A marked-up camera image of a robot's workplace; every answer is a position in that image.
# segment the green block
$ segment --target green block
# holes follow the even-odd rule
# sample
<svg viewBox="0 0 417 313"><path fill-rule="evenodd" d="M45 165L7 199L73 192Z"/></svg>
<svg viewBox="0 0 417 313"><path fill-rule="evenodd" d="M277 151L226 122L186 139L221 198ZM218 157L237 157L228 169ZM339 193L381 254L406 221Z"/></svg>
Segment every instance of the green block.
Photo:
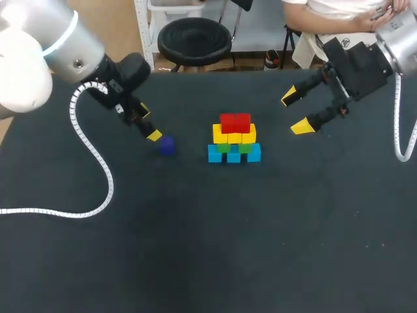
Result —
<svg viewBox="0 0 417 313"><path fill-rule="evenodd" d="M229 153L231 145L228 143L221 143L217 145L217 153Z"/></svg>
<svg viewBox="0 0 417 313"><path fill-rule="evenodd" d="M239 153L252 153L252 144L251 143L241 143L239 144Z"/></svg>

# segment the hand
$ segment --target hand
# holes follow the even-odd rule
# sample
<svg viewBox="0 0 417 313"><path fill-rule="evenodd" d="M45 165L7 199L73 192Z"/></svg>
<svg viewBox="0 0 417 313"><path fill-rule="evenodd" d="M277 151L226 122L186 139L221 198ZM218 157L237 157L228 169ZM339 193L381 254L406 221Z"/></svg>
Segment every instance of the hand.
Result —
<svg viewBox="0 0 417 313"><path fill-rule="evenodd" d="M359 14L357 17L351 20L353 33L373 33L380 26L390 21L394 17L394 10L389 8L386 13L377 20L371 20L376 15L376 10L370 10L369 12Z"/></svg>
<svg viewBox="0 0 417 313"><path fill-rule="evenodd" d="M410 7L410 0L389 0L388 5L394 9L394 13L401 13Z"/></svg>

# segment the white shirt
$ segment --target white shirt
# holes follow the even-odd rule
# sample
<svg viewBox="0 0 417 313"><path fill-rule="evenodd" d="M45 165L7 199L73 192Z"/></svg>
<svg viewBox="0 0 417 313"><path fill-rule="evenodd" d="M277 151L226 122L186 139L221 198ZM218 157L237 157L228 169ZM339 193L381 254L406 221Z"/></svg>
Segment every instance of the white shirt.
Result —
<svg viewBox="0 0 417 313"><path fill-rule="evenodd" d="M313 13L324 18L348 20L355 16L365 13L373 8L383 6L385 0L282 0L286 3L298 5L307 5ZM373 33L355 33L340 35L320 35L323 43L336 37L345 49L352 48L355 44L363 41L370 45L376 42ZM293 60L298 63L301 68L309 68L313 61L314 55L317 55L323 61L328 61L326 55L316 43L315 34L302 33L298 41Z"/></svg>

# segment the screw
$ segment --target screw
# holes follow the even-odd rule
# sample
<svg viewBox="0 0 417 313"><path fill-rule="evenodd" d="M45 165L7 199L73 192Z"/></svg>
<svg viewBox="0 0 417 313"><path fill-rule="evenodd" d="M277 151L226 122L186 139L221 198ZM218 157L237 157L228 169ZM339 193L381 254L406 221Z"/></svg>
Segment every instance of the screw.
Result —
<svg viewBox="0 0 417 313"><path fill-rule="evenodd" d="M81 67L83 67L83 66L84 66L84 62L83 62L83 60L76 59L76 60L74 61L73 66L74 66L75 68L81 68Z"/></svg>

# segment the robotic arm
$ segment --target robotic arm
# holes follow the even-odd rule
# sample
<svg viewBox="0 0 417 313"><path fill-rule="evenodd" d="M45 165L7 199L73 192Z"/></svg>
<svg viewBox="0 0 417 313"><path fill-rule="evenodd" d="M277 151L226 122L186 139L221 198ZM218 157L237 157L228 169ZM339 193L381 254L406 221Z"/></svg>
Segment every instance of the robotic arm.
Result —
<svg viewBox="0 0 417 313"><path fill-rule="evenodd" d="M90 89L107 109L147 139L162 134L150 111L132 92L151 73L138 53L113 62L103 44L64 0L0 0L0 120L42 106L50 97L50 70L69 83L100 82L108 94Z"/></svg>
<svg viewBox="0 0 417 313"><path fill-rule="evenodd" d="M387 84L387 78L412 76L417 72L417 0L376 32L377 42L363 42L344 50L336 38L322 44L329 62L304 82L294 84L282 98L290 106L309 90L326 83L334 96L332 105L292 126L295 134L318 131L325 123L349 113L348 103L359 101Z"/></svg>

